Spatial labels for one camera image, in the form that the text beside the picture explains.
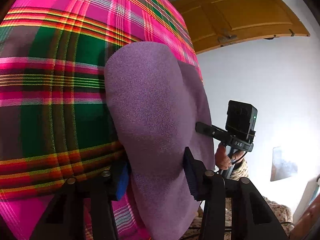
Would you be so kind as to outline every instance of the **wooden door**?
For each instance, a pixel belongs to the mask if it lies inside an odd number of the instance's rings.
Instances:
[[[177,0],[197,54],[226,45],[280,36],[309,36],[282,0]]]

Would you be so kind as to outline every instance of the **black clamp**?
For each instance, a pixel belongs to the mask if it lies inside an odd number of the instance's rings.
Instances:
[[[128,162],[119,160],[94,178],[67,179],[48,204],[30,240],[84,240],[84,198],[91,199],[94,239],[117,240],[111,201],[119,200],[124,194],[128,178]]]
[[[185,148],[183,169],[191,195],[196,201],[205,200],[199,240],[223,240],[225,232],[225,198],[232,203],[232,240],[288,240],[273,211],[252,182],[224,179],[193,158]]]

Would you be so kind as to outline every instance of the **white wall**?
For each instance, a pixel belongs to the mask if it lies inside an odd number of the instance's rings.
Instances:
[[[258,190],[293,211],[320,173],[320,27],[302,0],[283,0],[310,37],[248,41],[198,55],[212,123],[224,128],[230,99],[258,109],[249,174]],[[272,149],[281,146],[299,174],[270,182]]]

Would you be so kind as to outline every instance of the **human hand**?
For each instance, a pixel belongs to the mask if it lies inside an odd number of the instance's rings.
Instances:
[[[236,151],[232,156],[232,160],[236,161],[243,155],[244,151]],[[215,163],[221,170],[227,170],[231,166],[231,160],[227,155],[226,147],[222,143],[219,143],[218,145],[217,152],[215,154]]]

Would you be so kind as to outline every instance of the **bolt head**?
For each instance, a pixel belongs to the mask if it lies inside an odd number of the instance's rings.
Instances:
[[[212,176],[214,175],[214,171],[212,171],[212,170],[206,170],[206,171],[204,172],[204,174],[205,174],[207,177],[212,177]]]
[[[250,182],[250,180],[248,178],[246,178],[246,177],[242,177],[240,180],[244,184],[249,184],[249,182]]]
[[[69,185],[72,185],[72,184],[74,184],[75,182],[77,181],[77,179],[76,178],[69,178],[69,179],[67,179],[67,183],[69,184]]]
[[[111,175],[111,172],[108,171],[108,170],[103,171],[103,172],[101,173],[101,176],[102,176],[102,177],[109,177],[110,175]]]

